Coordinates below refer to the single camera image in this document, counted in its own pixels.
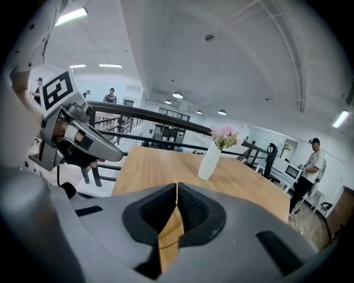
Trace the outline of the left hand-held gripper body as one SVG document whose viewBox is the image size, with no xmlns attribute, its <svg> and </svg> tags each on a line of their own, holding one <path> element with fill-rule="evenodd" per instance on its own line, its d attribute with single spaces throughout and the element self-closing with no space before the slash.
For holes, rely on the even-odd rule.
<svg viewBox="0 0 354 283">
<path fill-rule="evenodd" d="M 89 123 L 92 107 L 77 91 L 74 78 L 68 71 L 52 78 L 40 87 L 40 100 L 43 111 L 41 143 L 39 152 L 29 155 L 28 159 L 51 171 L 64 163 L 69 145 L 75 145 L 75 133 L 79 130 L 74 126 L 74 121 Z M 54 127 L 59 120 L 73 127 L 74 132 L 71 138 L 68 133 L 66 138 L 53 135 Z"/>
</svg>

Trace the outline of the ceiling air conditioner unit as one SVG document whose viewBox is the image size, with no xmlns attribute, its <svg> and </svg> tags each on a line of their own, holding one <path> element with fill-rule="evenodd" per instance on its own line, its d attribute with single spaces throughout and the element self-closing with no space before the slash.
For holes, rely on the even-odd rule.
<svg viewBox="0 0 354 283">
<path fill-rule="evenodd" d="M 351 85 L 351 88 L 350 88 L 350 91 L 348 93 L 348 96 L 345 100 L 346 104 L 348 106 L 353 106 L 354 107 L 354 80 L 352 82 L 352 85 Z"/>
</svg>

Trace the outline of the white ceramic vase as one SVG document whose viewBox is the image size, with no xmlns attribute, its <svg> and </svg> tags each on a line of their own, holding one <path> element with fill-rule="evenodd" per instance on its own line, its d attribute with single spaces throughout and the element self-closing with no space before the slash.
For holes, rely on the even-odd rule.
<svg viewBox="0 0 354 283">
<path fill-rule="evenodd" d="M 208 180 L 212 175 L 218 160 L 221 156 L 221 150 L 217 147 L 213 141 L 208 148 L 204 158 L 199 167 L 198 177 L 202 180 Z"/>
</svg>

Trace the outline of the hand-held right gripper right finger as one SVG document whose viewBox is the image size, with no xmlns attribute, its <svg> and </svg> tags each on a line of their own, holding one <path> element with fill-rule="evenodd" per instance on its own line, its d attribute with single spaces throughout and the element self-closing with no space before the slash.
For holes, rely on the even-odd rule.
<svg viewBox="0 0 354 283">
<path fill-rule="evenodd" d="M 304 283 L 316 249 L 262 206 L 180 183 L 184 235 L 166 283 Z"/>
</svg>

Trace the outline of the person's left forearm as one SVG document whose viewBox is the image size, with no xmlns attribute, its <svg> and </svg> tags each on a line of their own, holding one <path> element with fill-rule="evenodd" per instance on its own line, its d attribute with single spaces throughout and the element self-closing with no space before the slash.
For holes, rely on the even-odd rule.
<svg viewBox="0 0 354 283">
<path fill-rule="evenodd" d="M 43 113 L 28 90 L 29 75 L 30 71 L 14 72 L 11 75 L 12 89 L 35 122 L 36 130 L 40 130 Z"/>
</svg>

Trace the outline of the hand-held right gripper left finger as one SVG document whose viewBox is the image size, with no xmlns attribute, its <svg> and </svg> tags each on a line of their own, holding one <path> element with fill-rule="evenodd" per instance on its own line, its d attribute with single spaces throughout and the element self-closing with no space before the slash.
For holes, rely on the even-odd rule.
<svg viewBox="0 0 354 283">
<path fill-rule="evenodd" d="M 162 273 L 159 234 L 176 207 L 176 184 L 72 201 L 81 223 L 125 266 L 150 278 Z"/>
</svg>

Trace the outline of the rectangular panel ceiling light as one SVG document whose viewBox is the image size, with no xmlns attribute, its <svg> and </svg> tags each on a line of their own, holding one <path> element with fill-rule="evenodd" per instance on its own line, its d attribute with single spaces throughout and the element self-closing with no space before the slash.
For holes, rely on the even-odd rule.
<svg viewBox="0 0 354 283">
<path fill-rule="evenodd" d="M 70 13 L 63 14 L 59 17 L 59 19 L 56 21 L 55 26 L 60 26 L 64 23 L 67 23 L 69 21 L 72 21 L 74 19 L 82 18 L 87 15 L 87 9 L 85 7 L 74 10 Z"/>
</svg>

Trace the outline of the person's left hand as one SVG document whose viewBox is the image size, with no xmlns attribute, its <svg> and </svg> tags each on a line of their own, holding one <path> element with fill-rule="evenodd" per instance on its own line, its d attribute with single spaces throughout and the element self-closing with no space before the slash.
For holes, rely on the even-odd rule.
<svg viewBox="0 0 354 283">
<path fill-rule="evenodd" d="M 74 130 L 72 126 L 68 125 L 63 120 L 59 120 L 54 127 L 53 135 L 55 137 L 66 138 L 66 134 L 68 133 L 71 138 L 73 132 Z M 79 131 L 75 133 L 75 145 L 69 145 L 69 148 L 66 150 L 67 155 L 64 158 L 64 163 L 76 165 L 81 168 L 86 168 L 87 170 L 97 168 L 97 162 L 105 160 L 98 159 L 90 154 L 87 154 L 77 147 L 84 137 L 85 136 Z"/>
</svg>

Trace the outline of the black shelf cabinet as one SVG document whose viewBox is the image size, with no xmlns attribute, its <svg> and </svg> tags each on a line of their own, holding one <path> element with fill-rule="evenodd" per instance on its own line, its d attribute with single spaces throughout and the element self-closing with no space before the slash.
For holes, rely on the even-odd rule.
<svg viewBox="0 0 354 283">
<path fill-rule="evenodd" d="M 155 125 L 153 131 L 153 139 L 163 140 L 168 142 L 182 143 L 185 136 L 185 129 L 172 127 L 166 124 Z"/>
</svg>

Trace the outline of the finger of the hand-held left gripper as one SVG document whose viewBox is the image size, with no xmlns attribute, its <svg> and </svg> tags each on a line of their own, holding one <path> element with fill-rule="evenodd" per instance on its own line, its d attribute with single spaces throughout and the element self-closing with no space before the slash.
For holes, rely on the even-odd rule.
<svg viewBox="0 0 354 283">
<path fill-rule="evenodd" d="M 83 135 L 83 138 L 78 143 L 78 148 L 84 153 L 112 162 L 118 162 L 123 158 L 122 151 L 88 123 L 75 120 L 74 126 Z"/>
</svg>

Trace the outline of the black metal railing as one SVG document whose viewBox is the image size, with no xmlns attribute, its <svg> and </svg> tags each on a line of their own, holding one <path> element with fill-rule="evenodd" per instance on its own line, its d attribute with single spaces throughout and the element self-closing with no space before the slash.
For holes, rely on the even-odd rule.
<svg viewBox="0 0 354 283">
<path fill-rule="evenodd" d="M 140 140 L 142 142 L 149 142 L 151 144 L 158 144 L 161 148 L 188 148 L 195 149 L 199 151 L 207 151 L 207 147 L 191 145 L 191 144 L 183 144 L 176 143 L 170 141 L 156 140 L 148 137 L 140 137 L 137 135 L 132 135 L 132 129 L 134 126 L 140 125 L 142 122 L 154 122 L 159 124 L 166 124 L 172 127 L 178 127 L 181 129 L 189 130 L 193 133 L 201 134 L 203 137 L 211 137 L 210 131 L 211 129 L 208 127 L 204 127 L 202 125 L 198 125 L 192 122 L 188 122 L 185 120 L 173 118 L 171 116 L 163 115 L 160 113 L 152 112 L 149 110 L 123 106 L 118 104 L 111 104 L 106 102 L 94 102 L 91 101 L 90 104 L 93 107 L 93 112 L 90 115 L 89 123 L 92 126 L 102 125 L 104 122 L 114 121 L 116 125 L 108 130 L 101 129 L 100 132 L 109 137 L 109 141 L 111 141 L 114 145 L 117 145 L 118 142 L 122 139 L 131 139 L 131 140 Z M 243 141 L 241 144 L 246 147 L 247 150 L 245 153 L 233 153 L 230 151 L 226 151 L 223 149 L 221 153 L 228 155 L 238 156 L 238 160 L 242 160 L 243 158 L 252 158 L 251 164 L 259 160 L 265 160 L 267 158 L 267 149 L 263 150 L 257 146 L 255 143 L 249 143 Z"/>
</svg>

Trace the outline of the green plant in vase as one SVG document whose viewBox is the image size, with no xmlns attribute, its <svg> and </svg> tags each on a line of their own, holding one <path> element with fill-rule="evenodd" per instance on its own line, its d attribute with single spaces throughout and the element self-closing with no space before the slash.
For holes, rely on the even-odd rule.
<svg viewBox="0 0 354 283">
<path fill-rule="evenodd" d="M 282 145 L 282 151 L 280 153 L 280 158 L 283 157 L 283 155 L 286 154 L 286 152 L 291 151 L 291 144 L 288 139 L 285 140 L 284 144 Z"/>
</svg>

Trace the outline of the white microwave oven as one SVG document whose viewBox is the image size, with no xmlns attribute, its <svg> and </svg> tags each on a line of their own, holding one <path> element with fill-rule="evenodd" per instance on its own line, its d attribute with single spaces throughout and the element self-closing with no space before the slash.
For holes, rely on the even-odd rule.
<svg viewBox="0 0 354 283">
<path fill-rule="evenodd" d="M 291 177 L 292 179 L 296 179 L 300 173 L 301 171 L 297 167 L 293 167 L 291 165 L 288 165 L 285 170 L 285 174 Z"/>
</svg>

